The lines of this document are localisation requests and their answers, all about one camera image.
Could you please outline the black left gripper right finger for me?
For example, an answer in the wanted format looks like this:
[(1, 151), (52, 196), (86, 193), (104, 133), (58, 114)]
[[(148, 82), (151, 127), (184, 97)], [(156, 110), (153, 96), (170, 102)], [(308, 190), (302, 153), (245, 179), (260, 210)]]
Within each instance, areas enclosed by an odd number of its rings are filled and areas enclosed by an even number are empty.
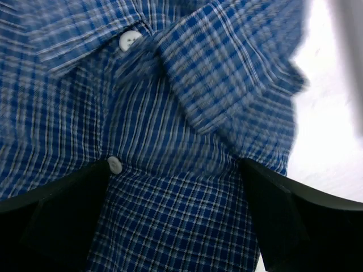
[(362, 203), (252, 159), (240, 171), (266, 271), (362, 271)]

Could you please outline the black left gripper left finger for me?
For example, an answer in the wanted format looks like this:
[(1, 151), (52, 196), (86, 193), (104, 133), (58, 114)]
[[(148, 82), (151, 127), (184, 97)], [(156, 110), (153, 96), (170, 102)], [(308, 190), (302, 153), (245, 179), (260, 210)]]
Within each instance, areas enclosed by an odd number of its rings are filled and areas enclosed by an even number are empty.
[(110, 175), (100, 160), (1, 201), (1, 271), (84, 271)]

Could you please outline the blue plaid button shirt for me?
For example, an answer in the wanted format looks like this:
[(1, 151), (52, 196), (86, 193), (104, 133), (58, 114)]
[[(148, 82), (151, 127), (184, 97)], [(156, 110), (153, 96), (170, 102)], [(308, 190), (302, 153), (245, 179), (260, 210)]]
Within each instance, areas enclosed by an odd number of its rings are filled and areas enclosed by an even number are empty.
[(285, 175), (304, 1), (2, 1), (1, 198), (114, 156), (87, 271), (254, 271), (239, 173)]

